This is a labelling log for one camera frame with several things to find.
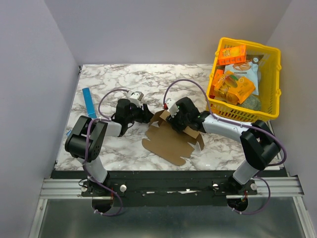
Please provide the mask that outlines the brown cardboard box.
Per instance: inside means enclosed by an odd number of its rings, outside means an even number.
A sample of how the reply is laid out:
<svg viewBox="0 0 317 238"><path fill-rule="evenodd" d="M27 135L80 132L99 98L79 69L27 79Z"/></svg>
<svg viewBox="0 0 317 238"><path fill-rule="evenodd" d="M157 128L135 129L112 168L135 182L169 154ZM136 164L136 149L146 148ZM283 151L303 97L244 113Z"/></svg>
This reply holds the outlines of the brown cardboard box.
<svg viewBox="0 0 317 238"><path fill-rule="evenodd" d="M196 144L199 144L201 150L204 149L204 140L199 132L189 127L181 133L173 130L167 122L169 115L166 110L154 114L146 131L146 138L142 140L142 145L166 161L176 166L182 166L186 163L185 159L191 157Z"/></svg>

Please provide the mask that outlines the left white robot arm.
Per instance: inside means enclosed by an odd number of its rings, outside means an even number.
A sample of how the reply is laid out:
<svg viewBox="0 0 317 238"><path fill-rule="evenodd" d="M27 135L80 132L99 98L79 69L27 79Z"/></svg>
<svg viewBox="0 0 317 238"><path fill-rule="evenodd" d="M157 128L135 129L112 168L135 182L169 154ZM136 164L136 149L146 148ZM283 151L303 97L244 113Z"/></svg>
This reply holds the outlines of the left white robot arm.
<svg viewBox="0 0 317 238"><path fill-rule="evenodd" d="M130 124L148 124L154 114L147 104L138 107L129 99L120 99L110 120L92 119L80 116L65 142L65 150L83 165L88 179L93 183L93 191L99 196L109 192L108 172L103 166L99 153L104 138L122 137Z"/></svg>

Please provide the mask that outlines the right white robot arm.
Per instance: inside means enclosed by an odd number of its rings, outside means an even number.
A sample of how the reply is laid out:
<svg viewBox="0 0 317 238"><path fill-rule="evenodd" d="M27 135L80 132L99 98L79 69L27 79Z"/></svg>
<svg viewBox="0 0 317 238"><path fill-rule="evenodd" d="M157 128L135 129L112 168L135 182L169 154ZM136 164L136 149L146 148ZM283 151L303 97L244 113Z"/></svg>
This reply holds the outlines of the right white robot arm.
<svg viewBox="0 0 317 238"><path fill-rule="evenodd" d="M264 121L238 122L216 116L209 111L200 112L188 97L178 101L167 99L164 108L170 113L167 122L177 132L190 128L241 143L245 160L227 182L228 189L233 194L245 190L246 183L268 167L282 148Z"/></svg>

